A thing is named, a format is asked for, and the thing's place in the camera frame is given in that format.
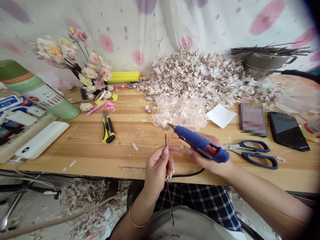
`green thermos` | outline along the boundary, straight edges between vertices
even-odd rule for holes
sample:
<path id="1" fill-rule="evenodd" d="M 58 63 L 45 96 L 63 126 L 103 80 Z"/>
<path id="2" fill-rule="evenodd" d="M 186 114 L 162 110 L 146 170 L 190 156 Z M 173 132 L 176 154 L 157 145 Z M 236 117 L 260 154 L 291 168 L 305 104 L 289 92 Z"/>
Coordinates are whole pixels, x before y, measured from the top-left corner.
<path id="1" fill-rule="evenodd" d="M 80 113 L 41 78 L 14 60 L 0 61 L 0 82 L 61 119 L 70 120 Z"/>

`hot glue gun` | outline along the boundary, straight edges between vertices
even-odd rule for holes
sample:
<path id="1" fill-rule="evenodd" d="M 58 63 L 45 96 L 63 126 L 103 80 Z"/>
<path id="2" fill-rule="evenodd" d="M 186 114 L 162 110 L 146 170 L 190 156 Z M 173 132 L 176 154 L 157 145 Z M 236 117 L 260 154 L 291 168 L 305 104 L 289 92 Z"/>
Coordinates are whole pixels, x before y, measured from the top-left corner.
<path id="1" fill-rule="evenodd" d="M 174 129 L 179 138 L 188 143 L 195 151 L 205 158 L 212 159 L 217 163 L 225 163 L 230 158 L 229 153 L 222 147 L 210 143 L 210 141 L 199 134 L 179 125 L 168 123 Z"/>

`smartphone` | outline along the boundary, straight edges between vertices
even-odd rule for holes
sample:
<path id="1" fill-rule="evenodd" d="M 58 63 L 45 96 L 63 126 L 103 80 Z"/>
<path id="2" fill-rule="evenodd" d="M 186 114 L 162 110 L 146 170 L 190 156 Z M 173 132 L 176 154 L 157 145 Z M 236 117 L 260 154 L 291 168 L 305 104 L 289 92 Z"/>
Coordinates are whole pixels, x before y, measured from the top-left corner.
<path id="1" fill-rule="evenodd" d="M 276 143 L 301 152 L 310 151 L 308 143 L 294 117 L 270 112 L 270 128 L 273 140 Z"/>
<path id="2" fill-rule="evenodd" d="M 263 104 L 248 100 L 240 103 L 240 130 L 252 136 L 267 137 L 267 114 Z"/>

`plaid skirt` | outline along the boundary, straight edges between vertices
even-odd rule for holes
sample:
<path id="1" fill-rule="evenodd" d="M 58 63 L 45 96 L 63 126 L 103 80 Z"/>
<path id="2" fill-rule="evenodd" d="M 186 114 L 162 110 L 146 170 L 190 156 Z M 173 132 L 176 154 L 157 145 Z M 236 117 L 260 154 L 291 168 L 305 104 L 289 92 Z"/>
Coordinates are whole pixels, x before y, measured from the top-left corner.
<path id="1" fill-rule="evenodd" d="M 160 193 L 154 211 L 170 208 L 167 183 Z M 204 213 L 222 227 L 242 232 L 240 221 L 234 211 L 227 191 L 222 186 L 169 183 L 172 206 L 188 206 Z"/>

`bangle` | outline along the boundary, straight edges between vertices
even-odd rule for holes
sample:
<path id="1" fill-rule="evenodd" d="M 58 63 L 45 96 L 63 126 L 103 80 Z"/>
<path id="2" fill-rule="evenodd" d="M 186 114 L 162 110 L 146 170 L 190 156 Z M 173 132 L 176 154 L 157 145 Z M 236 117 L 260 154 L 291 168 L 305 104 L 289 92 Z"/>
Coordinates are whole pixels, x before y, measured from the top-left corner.
<path id="1" fill-rule="evenodd" d="M 135 228 L 144 228 L 144 227 L 146 227 L 146 226 L 149 224 L 149 221 L 150 221 L 150 220 L 149 220 L 146 224 L 141 225 L 141 226 L 135 224 L 135 223 L 132 221 L 131 215 L 130 215 L 131 207 L 132 207 L 132 205 L 131 205 L 130 208 L 129 208 L 129 218 L 130 218 L 130 221 L 131 221 L 132 225 L 133 225 Z"/>

